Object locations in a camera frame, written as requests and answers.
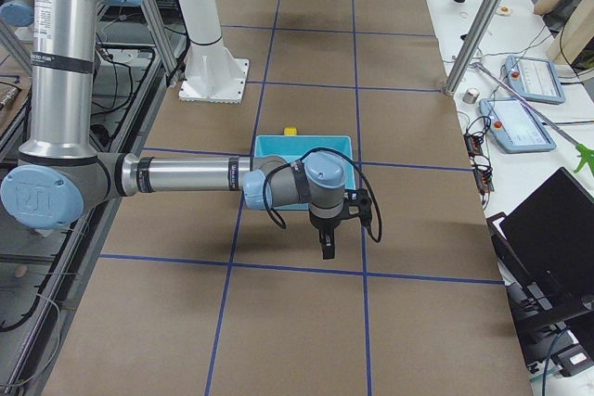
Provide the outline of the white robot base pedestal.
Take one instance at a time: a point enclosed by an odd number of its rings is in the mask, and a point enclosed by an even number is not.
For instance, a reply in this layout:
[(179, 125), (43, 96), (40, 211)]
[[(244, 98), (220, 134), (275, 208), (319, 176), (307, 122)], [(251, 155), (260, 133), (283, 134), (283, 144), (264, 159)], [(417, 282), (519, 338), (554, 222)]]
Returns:
[(178, 0), (190, 48), (179, 98), (183, 101), (239, 103), (250, 61), (226, 48), (215, 0)]

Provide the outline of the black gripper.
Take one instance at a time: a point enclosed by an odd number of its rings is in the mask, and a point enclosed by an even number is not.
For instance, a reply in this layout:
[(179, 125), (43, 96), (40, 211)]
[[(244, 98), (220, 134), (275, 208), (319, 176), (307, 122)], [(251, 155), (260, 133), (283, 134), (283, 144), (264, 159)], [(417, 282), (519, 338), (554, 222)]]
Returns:
[(335, 258), (334, 229), (342, 221), (358, 218), (368, 231), (372, 224), (372, 199), (365, 188), (346, 189), (339, 203), (333, 208), (323, 209), (309, 205), (310, 223), (318, 230), (318, 240), (324, 260)]

